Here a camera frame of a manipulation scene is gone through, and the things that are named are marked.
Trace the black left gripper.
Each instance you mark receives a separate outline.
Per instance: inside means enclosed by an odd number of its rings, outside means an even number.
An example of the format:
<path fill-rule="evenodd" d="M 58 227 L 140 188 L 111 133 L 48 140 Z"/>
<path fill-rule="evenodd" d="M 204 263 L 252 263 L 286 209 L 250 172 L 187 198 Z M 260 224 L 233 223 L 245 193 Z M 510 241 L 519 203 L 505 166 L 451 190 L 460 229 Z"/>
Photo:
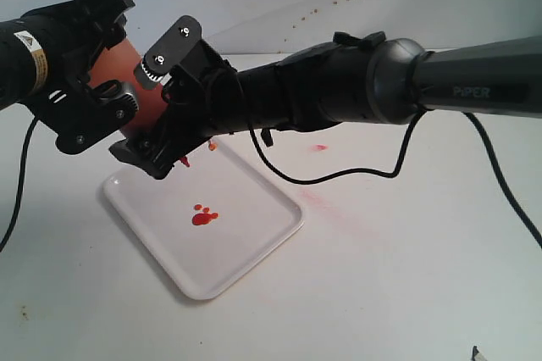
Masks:
<path fill-rule="evenodd" d="M 133 86 L 126 81 L 90 83 L 101 53 L 125 39 L 124 14 L 134 5 L 133 0 L 69 0 L 22 17 L 48 63 L 41 94 L 24 104 L 56 133 L 62 153 L 84 152 L 127 124 L 139 109 Z"/>

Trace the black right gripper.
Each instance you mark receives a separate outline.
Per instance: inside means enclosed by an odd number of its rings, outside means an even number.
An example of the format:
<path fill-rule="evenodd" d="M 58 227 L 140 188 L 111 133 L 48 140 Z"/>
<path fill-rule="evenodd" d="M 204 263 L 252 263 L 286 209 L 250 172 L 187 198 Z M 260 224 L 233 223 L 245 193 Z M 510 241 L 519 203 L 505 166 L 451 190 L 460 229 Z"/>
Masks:
<path fill-rule="evenodd" d="M 190 15 L 177 19 L 144 53 L 134 69 L 143 89 L 158 92 L 165 110 L 149 130 L 114 143 L 109 152 L 120 162 L 164 179 L 181 158 L 207 142 L 218 129 L 212 96 L 220 84 L 234 82 L 236 72 L 202 38 Z"/>

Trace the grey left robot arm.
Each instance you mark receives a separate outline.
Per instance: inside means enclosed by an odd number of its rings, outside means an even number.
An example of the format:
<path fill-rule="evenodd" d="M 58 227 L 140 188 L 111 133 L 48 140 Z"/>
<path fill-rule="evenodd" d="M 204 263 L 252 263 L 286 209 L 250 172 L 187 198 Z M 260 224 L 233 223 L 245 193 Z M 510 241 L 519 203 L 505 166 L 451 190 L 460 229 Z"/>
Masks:
<path fill-rule="evenodd" d="M 126 125 L 139 109 L 133 87 L 90 86 L 104 50 L 126 37 L 133 0 L 69 0 L 1 24 L 1 107 L 25 105 L 52 130 L 57 149 L 82 153 Z"/>

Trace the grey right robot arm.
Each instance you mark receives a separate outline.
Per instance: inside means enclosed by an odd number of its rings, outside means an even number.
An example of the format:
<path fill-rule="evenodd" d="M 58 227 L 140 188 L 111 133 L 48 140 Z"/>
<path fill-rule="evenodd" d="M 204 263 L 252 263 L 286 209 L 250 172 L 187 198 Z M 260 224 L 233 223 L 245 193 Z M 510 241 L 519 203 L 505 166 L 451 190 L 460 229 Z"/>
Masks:
<path fill-rule="evenodd" d="M 537 36 L 432 52 L 383 32 L 363 38 L 337 32 L 330 42 L 239 71 L 186 15 L 145 52 L 135 77 L 145 89 L 162 86 L 166 109 L 149 131 L 110 151 L 158 180 L 211 137 L 250 129 L 404 125 L 430 110 L 541 115 Z"/>

